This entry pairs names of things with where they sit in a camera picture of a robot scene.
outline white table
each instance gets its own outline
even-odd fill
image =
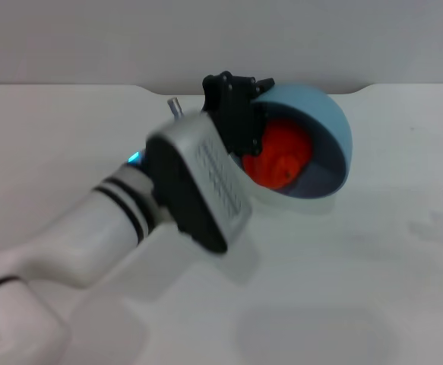
[[[166,99],[0,86],[0,249],[142,148]],[[335,196],[291,201],[244,179],[255,214],[224,257],[165,226],[91,290],[32,283],[71,323],[63,364],[443,363],[443,85],[334,99],[354,140]]]

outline light blue bowl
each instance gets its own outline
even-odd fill
[[[343,110],[322,91],[305,85],[275,85],[253,103],[266,103],[269,119],[290,118],[313,142],[313,157],[298,179],[274,190],[294,198],[322,198],[339,190],[350,172],[353,139]]]

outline orange plush toy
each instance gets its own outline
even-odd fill
[[[268,121],[262,137],[263,151],[242,158],[245,172],[258,185],[280,189],[294,181],[312,157],[312,140],[290,119]]]

